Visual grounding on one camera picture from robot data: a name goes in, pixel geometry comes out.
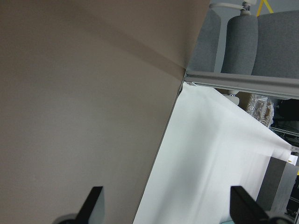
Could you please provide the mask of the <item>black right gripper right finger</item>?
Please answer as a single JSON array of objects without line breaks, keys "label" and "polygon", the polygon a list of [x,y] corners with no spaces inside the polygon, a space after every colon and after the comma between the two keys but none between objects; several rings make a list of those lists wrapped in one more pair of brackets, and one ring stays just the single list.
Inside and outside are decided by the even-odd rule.
[{"label": "black right gripper right finger", "polygon": [[230,216],[235,224],[267,224],[269,216],[242,186],[230,188]]}]

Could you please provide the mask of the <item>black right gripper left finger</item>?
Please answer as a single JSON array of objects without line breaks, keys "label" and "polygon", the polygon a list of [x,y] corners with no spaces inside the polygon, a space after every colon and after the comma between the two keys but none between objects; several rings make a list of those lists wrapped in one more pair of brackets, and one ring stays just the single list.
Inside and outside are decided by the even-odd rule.
[{"label": "black right gripper left finger", "polygon": [[76,224],[103,224],[105,218],[104,188],[93,187],[75,218]]}]

